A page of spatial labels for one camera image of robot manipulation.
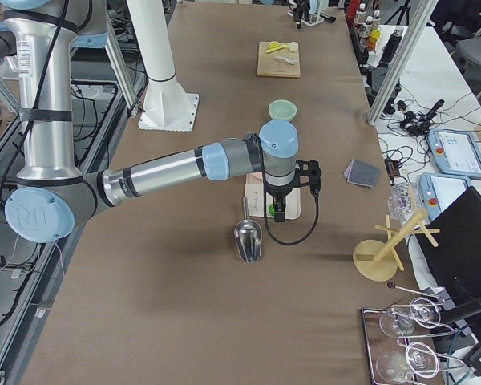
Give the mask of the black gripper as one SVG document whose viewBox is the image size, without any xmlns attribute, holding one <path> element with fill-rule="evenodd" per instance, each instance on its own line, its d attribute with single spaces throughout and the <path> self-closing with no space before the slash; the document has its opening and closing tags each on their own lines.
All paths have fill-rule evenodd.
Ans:
<svg viewBox="0 0 481 385">
<path fill-rule="evenodd" d="M 291 7 L 294 22 L 301 22 L 304 15 L 307 13 L 307 1 L 306 0 L 294 0 Z"/>
<path fill-rule="evenodd" d="M 265 191 L 273 199 L 273 217 L 276 223 L 285 222 L 286 197 L 293 191 L 293 187 L 265 185 Z"/>
</svg>

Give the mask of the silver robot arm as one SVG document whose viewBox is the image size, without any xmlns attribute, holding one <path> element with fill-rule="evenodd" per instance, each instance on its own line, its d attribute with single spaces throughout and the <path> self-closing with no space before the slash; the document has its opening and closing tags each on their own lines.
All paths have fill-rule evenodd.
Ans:
<svg viewBox="0 0 481 385">
<path fill-rule="evenodd" d="M 258 133 L 148 158 L 148 146 L 121 142 L 126 161 L 85 173 L 75 164 L 71 101 L 71 45 L 80 38 L 107 40 L 103 1 L 5 1 L 20 90 L 18 122 L 24 164 L 6 199 L 6 223 L 20 237 L 51 243 L 131 198 L 205 178 L 228 180 L 259 172 L 275 218 L 285 219 L 285 197 L 301 179 L 296 128 L 272 120 Z"/>
</svg>

